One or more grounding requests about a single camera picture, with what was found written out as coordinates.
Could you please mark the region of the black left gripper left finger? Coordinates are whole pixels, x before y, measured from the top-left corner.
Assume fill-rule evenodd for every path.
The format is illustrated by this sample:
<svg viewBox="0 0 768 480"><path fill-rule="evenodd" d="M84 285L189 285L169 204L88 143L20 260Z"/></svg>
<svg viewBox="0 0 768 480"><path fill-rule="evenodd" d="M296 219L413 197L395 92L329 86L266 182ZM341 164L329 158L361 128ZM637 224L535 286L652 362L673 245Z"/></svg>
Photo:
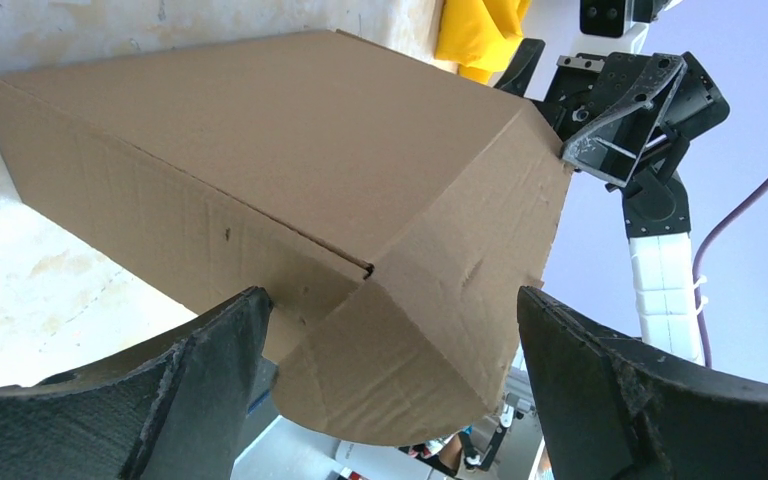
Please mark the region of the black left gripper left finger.
<svg viewBox="0 0 768 480"><path fill-rule="evenodd" d="M229 478L272 307L251 287L109 357L1 387L0 479Z"/></svg>

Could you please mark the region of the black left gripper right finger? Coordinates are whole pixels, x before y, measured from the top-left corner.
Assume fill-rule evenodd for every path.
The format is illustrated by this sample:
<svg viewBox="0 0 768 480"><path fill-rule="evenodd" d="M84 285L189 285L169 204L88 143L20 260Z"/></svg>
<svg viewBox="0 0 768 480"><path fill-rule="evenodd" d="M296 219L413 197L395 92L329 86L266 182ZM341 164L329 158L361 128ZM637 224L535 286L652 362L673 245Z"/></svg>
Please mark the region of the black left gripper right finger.
<svg viewBox="0 0 768 480"><path fill-rule="evenodd" d="M517 298L558 479L768 479L768 384L597 323L534 287Z"/></svg>

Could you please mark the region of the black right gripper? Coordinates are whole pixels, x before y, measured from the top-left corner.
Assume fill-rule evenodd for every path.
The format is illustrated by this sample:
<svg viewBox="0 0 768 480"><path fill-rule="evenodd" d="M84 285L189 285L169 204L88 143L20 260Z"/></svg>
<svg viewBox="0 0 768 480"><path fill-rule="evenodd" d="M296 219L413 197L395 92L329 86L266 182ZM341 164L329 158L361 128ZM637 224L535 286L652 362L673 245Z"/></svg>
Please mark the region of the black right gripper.
<svg viewBox="0 0 768 480"><path fill-rule="evenodd" d="M546 42L525 38L494 84L525 93ZM726 120L730 106L696 57L614 52L562 56L536 102L574 169L623 188L677 139L693 140Z"/></svg>

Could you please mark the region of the brown cardboard box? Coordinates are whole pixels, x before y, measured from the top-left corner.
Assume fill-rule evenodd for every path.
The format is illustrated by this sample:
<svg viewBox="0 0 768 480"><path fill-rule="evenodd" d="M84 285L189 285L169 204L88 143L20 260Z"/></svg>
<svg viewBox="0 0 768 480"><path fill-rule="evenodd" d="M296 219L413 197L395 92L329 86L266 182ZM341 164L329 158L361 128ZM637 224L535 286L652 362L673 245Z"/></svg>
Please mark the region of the brown cardboard box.
<svg viewBox="0 0 768 480"><path fill-rule="evenodd" d="M279 412L372 445L496 410L559 150L528 100L344 32L0 75L26 205L193 312L263 287Z"/></svg>

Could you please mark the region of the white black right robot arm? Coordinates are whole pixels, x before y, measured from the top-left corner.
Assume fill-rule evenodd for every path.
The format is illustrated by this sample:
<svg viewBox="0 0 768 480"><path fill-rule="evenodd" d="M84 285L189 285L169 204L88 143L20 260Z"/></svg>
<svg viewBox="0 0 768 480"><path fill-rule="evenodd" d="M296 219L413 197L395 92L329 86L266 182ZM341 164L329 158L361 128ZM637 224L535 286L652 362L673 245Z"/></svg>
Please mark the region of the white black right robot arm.
<svg viewBox="0 0 768 480"><path fill-rule="evenodd" d="M582 1L577 50L562 56L537 109L561 139L561 159L621 198L645 343L711 362L693 267L690 206L678 168L690 143L730 107L691 53L646 55L667 1Z"/></svg>

